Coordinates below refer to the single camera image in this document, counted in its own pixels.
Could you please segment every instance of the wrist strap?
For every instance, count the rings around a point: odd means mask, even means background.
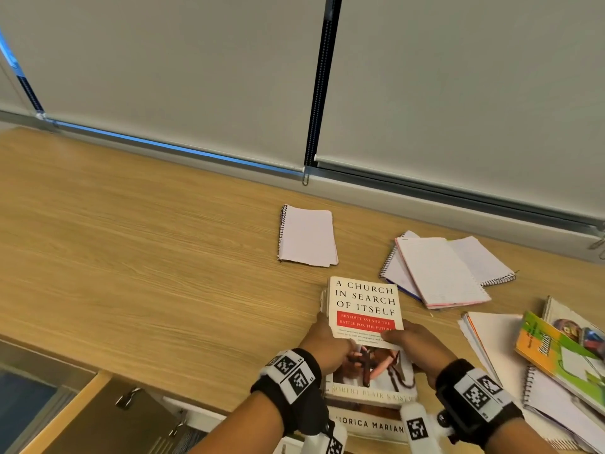
[[[483,370],[464,359],[447,366],[435,382],[437,398],[445,407],[458,438],[485,447],[495,431],[523,413]]]
[[[284,423],[284,436],[296,430],[317,435],[328,422],[321,396],[321,369],[303,349],[281,351],[265,365],[251,392],[264,393],[276,406]]]

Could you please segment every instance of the colorful book cover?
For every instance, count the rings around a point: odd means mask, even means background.
[[[562,331],[526,312],[516,351],[598,412],[605,414],[605,364]]]

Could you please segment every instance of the person's left hand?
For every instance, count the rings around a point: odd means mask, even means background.
[[[317,314],[317,321],[311,325],[299,347],[314,356],[323,376],[334,373],[342,365],[344,358],[355,350],[355,342],[336,339],[323,313]]]

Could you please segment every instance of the open notebook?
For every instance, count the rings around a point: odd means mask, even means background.
[[[564,321],[568,322],[570,334],[573,326],[577,325],[584,336],[588,336],[585,334],[588,329],[596,335],[605,336],[601,330],[552,297],[548,297],[542,318],[561,328],[566,327]],[[594,414],[587,405],[576,400],[576,397],[542,371],[533,366],[528,368],[523,398],[525,407],[556,420],[595,451],[605,454],[605,418]]]
[[[277,258],[310,266],[338,264],[332,212],[306,210],[284,205],[281,208]]]
[[[488,373],[510,393],[521,407],[527,361],[514,350],[521,327],[521,315],[469,312],[458,324]],[[527,423],[553,447],[577,450],[573,436],[539,414],[522,409]]]
[[[409,230],[403,233],[401,237],[414,238],[419,236]],[[481,286],[487,287],[510,282],[517,278],[512,270],[496,258],[475,237],[469,236],[464,239],[451,240],[449,244],[460,259],[464,261]],[[396,284],[404,293],[421,301],[420,292],[401,253],[397,251],[397,245],[393,246],[393,250],[382,266],[379,277]]]
[[[443,237],[397,237],[395,242],[428,309],[491,299]]]

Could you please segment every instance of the hand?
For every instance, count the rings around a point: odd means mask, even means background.
[[[383,331],[381,336],[386,342],[403,348],[410,361],[427,374],[432,389],[439,373],[458,359],[426,327],[407,320],[404,320],[403,330]]]
[[[322,376],[325,376],[334,373],[343,364],[345,357],[355,350],[355,342],[336,339],[332,335],[328,318],[320,312],[299,347],[313,355],[320,365]]]

